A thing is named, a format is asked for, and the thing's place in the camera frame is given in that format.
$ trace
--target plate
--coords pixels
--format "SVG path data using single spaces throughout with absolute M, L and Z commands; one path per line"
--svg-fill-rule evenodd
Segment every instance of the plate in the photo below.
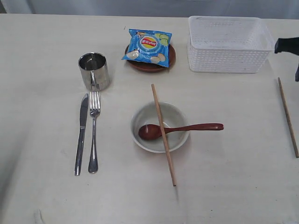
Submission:
M 128 48 L 129 48 L 129 45 L 127 46 L 127 48 L 125 50 L 125 54 L 127 53 Z M 176 61 L 176 52 L 171 44 L 169 45 L 168 58 L 169 58 L 169 68 L 170 68 L 173 66 L 173 64 Z M 163 71 L 165 69 L 169 69 L 169 68 L 163 67 L 158 64 L 151 64 L 151 63 L 137 62 L 137 61 L 130 61 L 130 60 L 127 60 L 127 62 L 133 68 L 135 68 L 139 71 L 144 71 L 144 72 L 159 72 L 159 71 Z
M 166 102 L 159 102 L 163 123 L 165 127 L 187 126 L 186 116 L 174 105 Z M 139 137 L 140 127 L 146 124 L 159 125 L 155 102 L 150 102 L 140 108 L 132 117 L 131 133 L 134 142 L 141 148 L 153 153 L 165 153 L 163 139 L 143 140 Z M 171 132 L 167 134 L 169 150 L 174 151 L 180 148 L 188 139 L 189 131 Z

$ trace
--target bowl rim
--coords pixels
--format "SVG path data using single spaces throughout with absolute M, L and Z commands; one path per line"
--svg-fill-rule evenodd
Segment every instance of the bowl rim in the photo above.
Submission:
M 131 118 L 131 125 L 130 125 L 131 135 L 132 135 L 132 138 L 133 138 L 134 142 L 135 142 L 139 147 L 143 148 L 144 150 L 149 151 L 149 152 L 152 152 L 152 153 L 165 153 L 165 151 L 156 151 L 156 150 L 152 150 L 152 149 L 146 148 L 145 146 L 143 146 L 142 144 L 140 144 L 140 143 L 137 141 L 136 137 L 134 136 L 133 121 L 135 120 L 136 116 L 137 116 L 137 115 L 138 115 L 138 114 L 139 114 L 145 107 L 147 107 L 147 106 L 149 106 L 149 105 L 152 105 L 152 104 L 155 105 L 155 102 L 154 102 L 154 101 L 150 101 L 149 103 L 147 103 L 147 104 L 145 104 L 144 106 L 140 107 L 140 108 L 134 113 L 134 115 L 133 115 L 132 118 Z M 159 104 L 160 104 L 160 105 L 162 105 L 162 104 L 164 104 L 164 105 L 170 105 L 171 107 L 175 108 L 175 109 L 181 114 L 181 116 L 183 117 L 183 120 L 184 120 L 184 122 L 186 123 L 186 125 L 188 125 L 188 120 L 187 120 L 186 115 L 185 115 L 180 109 L 178 109 L 175 105 L 173 105 L 173 104 L 171 104 L 171 103 L 168 103 L 168 102 L 164 102 L 164 101 L 159 102 Z M 189 134 L 190 134 L 190 131 L 186 131 L 186 132 L 184 133 L 184 137 L 183 137 L 183 139 L 181 140 L 181 142 L 180 142 L 177 146 L 175 146 L 174 148 L 169 149 L 169 152 L 172 152 L 172 151 L 177 150 L 178 148 L 180 148 L 180 147 L 187 141 L 187 139 L 188 139 L 188 137 L 189 137 Z

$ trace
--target logo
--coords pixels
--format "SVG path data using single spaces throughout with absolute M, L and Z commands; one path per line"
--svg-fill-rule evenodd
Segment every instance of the logo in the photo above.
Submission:
M 145 36 L 141 39 L 141 44 L 147 49 L 152 49 L 157 45 L 157 42 L 154 38 Z

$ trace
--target potato chip bag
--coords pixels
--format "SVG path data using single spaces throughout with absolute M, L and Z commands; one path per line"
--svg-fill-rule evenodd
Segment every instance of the potato chip bag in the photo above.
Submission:
M 169 67 L 168 46 L 172 34 L 162 31 L 129 29 L 131 42 L 123 60 L 154 63 Z

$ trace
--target wooden plate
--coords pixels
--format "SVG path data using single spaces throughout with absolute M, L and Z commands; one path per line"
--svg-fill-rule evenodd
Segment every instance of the wooden plate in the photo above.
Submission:
M 129 45 L 127 46 L 127 48 L 125 50 L 125 54 L 127 53 L 128 48 L 129 48 Z M 168 58 L 169 58 L 169 68 L 170 68 L 171 66 L 173 66 L 173 64 L 176 61 L 176 52 L 171 44 L 169 45 Z M 144 71 L 144 72 L 159 72 L 159 71 L 163 71 L 165 69 L 169 69 L 169 68 L 163 67 L 158 64 L 151 64 L 151 63 L 137 62 L 137 61 L 130 61 L 130 60 L 127 60 L 127 62 L 133 68 L 135 68 L 139 71 Z

